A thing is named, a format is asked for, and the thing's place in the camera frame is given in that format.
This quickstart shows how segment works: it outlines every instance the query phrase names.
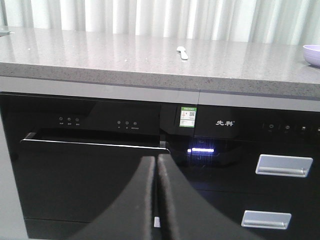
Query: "silver drawer handle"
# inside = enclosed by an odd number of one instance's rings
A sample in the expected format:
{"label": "silver drawer handle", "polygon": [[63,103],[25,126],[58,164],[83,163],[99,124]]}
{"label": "silver drawer handle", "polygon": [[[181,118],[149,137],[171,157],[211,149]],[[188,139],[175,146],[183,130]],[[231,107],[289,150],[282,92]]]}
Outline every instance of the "silver drawer handle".
{"label": "silver drawer handle", "polygon": [[286,228],[286,224],[283,221],[255,221],[255,220],[245,220],[244,224],[246,226],[252,226],[254,228],[270,227],[270,228]]}
{"label": "silver drawer handle", "polygon": [[306,170],[302,169],[293,169],[293,168],[280,168],[280,167],[268,167],[268,166],[261,166],[259,168],[260,173],[270,173],[272,174],[288,174],[288,175],[306,175]]}
{"label": "silver drawer handle", "polygon": [[312,162],[311,157],[261,154],[255,173],[305,178],[308,176]]}
{"label": "silver drawer handle", "polygon": [[271,211],[244,211],[242,227],[260,229],[286,230],[291,220],[291,214]]}

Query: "black kitchen appliance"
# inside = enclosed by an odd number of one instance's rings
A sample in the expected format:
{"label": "black kitchen appliance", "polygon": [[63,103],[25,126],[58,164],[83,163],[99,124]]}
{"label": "black kitchen appliance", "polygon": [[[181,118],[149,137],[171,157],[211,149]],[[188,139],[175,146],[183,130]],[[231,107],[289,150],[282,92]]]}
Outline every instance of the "black kitchen appliance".
{"label": "black kitchen appliance", "polygon": [[320,236],[319,112],[8,92],[0,104],[30,238]]}

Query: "speckled quartz countertop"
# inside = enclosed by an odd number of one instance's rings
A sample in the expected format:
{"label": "speckled quartz countertop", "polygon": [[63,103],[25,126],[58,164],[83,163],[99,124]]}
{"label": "speckled quartz countertop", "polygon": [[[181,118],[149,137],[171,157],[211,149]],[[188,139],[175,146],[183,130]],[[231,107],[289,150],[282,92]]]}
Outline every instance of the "speckled quartz countertop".
{"label": "speckled quartz countertop", "polygon": [[14,33],[0,37],[0,76],[320,100],[302,46],[1,29]]}

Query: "sticker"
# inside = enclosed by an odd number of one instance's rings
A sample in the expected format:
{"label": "sticker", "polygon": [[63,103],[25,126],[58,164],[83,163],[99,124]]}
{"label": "sticker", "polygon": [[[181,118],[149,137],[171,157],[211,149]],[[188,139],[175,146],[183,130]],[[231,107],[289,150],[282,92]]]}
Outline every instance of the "sticker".
{"label": "sticker", "polygon": [[194,128],[196,122],[196,107],[181,107],[180,127]]}

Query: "white curtain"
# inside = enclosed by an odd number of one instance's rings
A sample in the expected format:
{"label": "white curtain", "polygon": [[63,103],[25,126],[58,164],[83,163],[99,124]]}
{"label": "white curtain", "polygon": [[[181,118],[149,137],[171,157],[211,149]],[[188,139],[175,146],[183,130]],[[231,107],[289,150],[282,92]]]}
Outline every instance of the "white curtain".
{"label": "white curtain", "polygon": [[320,0],[0,0],[0,25],[320,45]]}

